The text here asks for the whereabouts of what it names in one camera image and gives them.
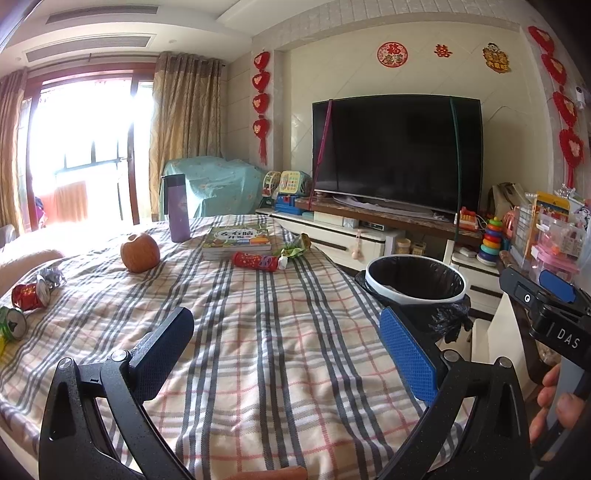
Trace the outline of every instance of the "red paper decoration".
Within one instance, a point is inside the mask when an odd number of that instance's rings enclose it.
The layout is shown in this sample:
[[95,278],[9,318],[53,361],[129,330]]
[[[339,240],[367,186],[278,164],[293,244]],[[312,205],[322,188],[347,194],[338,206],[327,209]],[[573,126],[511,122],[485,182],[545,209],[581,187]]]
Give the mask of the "red paper decoration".
[[560,149],[569,166],[566,186],[571,189],[574,187],[574,169],[583,161],[583,141],[572,130],[561,130],[558,138]]
[[542,62],[548,70],[550,76],[559,84],[564,85],[566,83],[566,69],[564,65],[554,57],[547,53],[542,54]]
[[252,131],[261,140],[259,155],[261,156],[261,162],[263,165],[267,165],[267,133],[269,133],[270,127],[270,121],[264,117],[259,118],[259,120],[256,120],[252,124]]
[[406,63],[408,51],[401,43],[389,41],[378,48],[378,60],[385,67],[394,69]]
[[260,93],[252,99],[252,106],[257,113],[265,113],[269,108],[269,95],[267,93]]
[[260,71],[263,71],[265,70],[265,68],[267,68],[270,59],[271,53],[267,51],[262,51],[255,57],[253,63],[255,64],[256,68],[258,68]]
[[554,92],[552,98],[562,120],[564,120],[570,128],[573,128],[577,122],[577,109],[574,102],[560,92]]
[[445,57],[447,59],[453,54],[452,51],[449,51],[447,45],[440,45],[439,43],[435,45],[435,51],[433,53],[436,53],[438,57]]
[[554,53],[554,40],[552,37],[550,37],[548,32],[533,25],[528,27],[527,30],[530,32],[530,35],[540,47],[542,47],[550,55]]
[[269,81],[271,80],[271,74],[269,72],[261,72],[261,73],[257,73],[253,78],[252,78],[252,86],[254,88],[256,88],[259,93],[262,93],[265,88],[267,88],[267,85],[269,85]]

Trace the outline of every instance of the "ceiling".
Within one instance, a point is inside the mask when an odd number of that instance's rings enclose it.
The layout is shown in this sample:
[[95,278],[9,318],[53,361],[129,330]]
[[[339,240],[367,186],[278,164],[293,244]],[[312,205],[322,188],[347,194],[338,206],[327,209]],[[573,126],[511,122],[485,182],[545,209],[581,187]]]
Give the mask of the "ceiling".
[[[0,53],[0,77],[68,59],[101,54],[156,55],[173,50],[232,62],[251,49],[254,35],[328,0],[43,0]],[[146,13],[83,14],[47,22],[50,15],[86,8],[155,5]],[[112,46],[105,37],[149,37],[144,47]],[[79,50],[97,39],[94,48]],[[43,48],[48,56],[34,51]]]

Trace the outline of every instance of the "black tv screen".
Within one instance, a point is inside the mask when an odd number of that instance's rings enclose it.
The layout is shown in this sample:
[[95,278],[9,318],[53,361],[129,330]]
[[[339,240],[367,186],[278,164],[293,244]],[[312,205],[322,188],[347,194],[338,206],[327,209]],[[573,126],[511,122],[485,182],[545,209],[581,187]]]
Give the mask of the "black tv screen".
[[[453,97],[461,205],[476,211],[482,186],[480,101]],[[312,105],[313,164],[328,102]],[[379,95],[334,100],[316,190],[457,210],[458,167],[450,97]]]

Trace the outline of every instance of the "pink container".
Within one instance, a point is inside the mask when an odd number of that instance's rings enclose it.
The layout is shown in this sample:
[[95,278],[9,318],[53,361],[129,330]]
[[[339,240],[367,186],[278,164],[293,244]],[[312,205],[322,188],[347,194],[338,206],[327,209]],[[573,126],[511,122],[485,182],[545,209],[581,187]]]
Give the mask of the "pink container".
[[530,278],[536,283],[539,283],[538,279],[542,270],[550,270],[553,274],[569,283],[579,273],[574,260],[557,257],[547,250],[544,245],[538,244],[531,247],[531,255],[534,260],[530,270]]

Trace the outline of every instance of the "metal screw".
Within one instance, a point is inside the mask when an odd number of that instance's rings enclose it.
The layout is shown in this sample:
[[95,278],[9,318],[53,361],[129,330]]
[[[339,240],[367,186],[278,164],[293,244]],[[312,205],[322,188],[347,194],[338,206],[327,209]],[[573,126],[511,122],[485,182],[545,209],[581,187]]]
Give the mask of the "metal screw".
[[443,358],[448,362],[457,362],[460,359],[460,354],[455,350],[445,350],[443,352]]
[[67,356],[66,358],[62,358],[60,360],[60,362],[57,364],[57,367],[60,370],[66,370],[66,369],[70,368],[71,364],[72,364],[72,359]]
[[505,368],[511,368],[513,366],[513,362],[509,360],[507,357],[502,356],[499,357],[499,365]]
[[123,349],[115,350],[111,354],[111,360],[114,360],[115,362],[122,362],[126,358],[127,358],[127,350],[123,350]]

